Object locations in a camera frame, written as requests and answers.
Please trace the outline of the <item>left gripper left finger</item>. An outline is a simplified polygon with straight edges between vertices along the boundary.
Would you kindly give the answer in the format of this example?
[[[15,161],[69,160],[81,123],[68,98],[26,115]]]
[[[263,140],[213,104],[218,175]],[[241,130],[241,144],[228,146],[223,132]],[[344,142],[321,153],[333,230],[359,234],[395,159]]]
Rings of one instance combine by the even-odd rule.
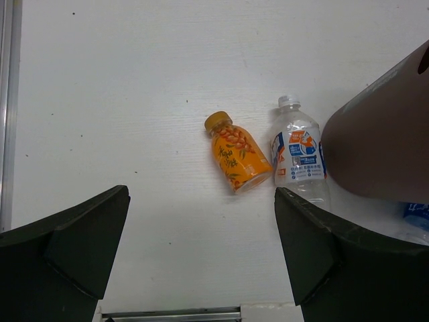
[[[125,185],[1,234],[2,321],[92,321],[130,204]]]

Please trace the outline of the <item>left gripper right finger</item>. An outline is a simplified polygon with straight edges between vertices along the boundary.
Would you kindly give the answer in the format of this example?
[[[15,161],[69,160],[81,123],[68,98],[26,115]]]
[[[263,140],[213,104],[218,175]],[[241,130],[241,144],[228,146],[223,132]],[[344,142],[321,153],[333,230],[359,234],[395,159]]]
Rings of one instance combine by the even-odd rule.
[[[427,321],[428,247],[381,235],[285,188],[275,218],[305,321]]]

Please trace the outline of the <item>orange juice bottle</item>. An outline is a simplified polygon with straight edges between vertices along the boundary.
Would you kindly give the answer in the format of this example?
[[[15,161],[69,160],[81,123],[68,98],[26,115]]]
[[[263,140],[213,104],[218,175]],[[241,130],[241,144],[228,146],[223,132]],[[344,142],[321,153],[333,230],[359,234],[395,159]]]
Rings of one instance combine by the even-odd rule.
[[[226,112],[210,115],[204,127],[214,161],[234,193],[244,193],[272,175],[273,168],[252,135],[234,125]]]

